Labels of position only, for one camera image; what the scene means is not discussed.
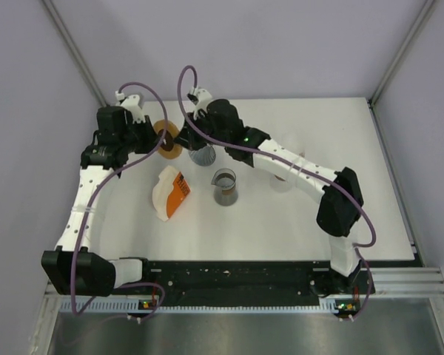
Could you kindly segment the smoky grey glass carafe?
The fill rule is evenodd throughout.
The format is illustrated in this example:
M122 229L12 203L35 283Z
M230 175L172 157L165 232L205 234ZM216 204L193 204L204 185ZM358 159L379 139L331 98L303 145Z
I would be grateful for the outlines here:
M236 174L227 168L219 169L212 177L211 184L214 186L213 197L220 206L231 206L238 199L236 185Z

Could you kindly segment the orange coffee filter pack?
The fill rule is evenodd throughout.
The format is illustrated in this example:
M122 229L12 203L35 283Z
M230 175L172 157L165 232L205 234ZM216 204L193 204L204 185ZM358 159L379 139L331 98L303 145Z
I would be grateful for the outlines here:
M191 189L184 175L174 166L166 166L152 190L152 204L157 217L168 221L187 198Z

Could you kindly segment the clear glass carafe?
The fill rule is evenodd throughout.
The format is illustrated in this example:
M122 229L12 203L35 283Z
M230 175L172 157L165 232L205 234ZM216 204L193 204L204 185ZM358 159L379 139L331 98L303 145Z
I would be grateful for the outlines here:
M292 189L291 183L285 181L284 179L278 177L277 175L272 175L270 177L269 185L271 189L277 193L286 193Z

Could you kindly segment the wooden dripper ring holder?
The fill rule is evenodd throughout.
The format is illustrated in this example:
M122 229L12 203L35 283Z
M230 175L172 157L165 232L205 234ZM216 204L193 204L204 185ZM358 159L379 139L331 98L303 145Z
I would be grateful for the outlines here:
M290 155L289 157L283 157L288 163L283 163L283 173L276 175L276 178L280 181L291 183L291 176L300 174L300 167L303 167L303 161L305 158L305 152L299 152L297 155Z

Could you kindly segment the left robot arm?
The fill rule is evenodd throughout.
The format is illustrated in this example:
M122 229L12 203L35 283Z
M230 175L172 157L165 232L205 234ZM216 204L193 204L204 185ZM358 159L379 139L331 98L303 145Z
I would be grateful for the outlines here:
M79 185L70 217L52 251L41 265L59 294L105 297L128 284L137 293L151 289L147 260L100 256L100 240L107 205L129 156L151 152L158 135L139 104L119 103L98 109L98 128L81 153Z

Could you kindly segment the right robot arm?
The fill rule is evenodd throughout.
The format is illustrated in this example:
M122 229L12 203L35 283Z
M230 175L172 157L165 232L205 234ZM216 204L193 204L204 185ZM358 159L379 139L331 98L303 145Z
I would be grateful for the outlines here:
M184 148L198 151L208 145L223 148L231 159L269 172L290 183L318 204L316 223L329 238L332 287L341 293L357 285L354 271L360 264L358 244L350 239L354 224L366 215L357 174L349 167L340 171L322 167L290 152L268 133L247 126L237 108L226 99L197 98L186 111L183 132L178 136Z

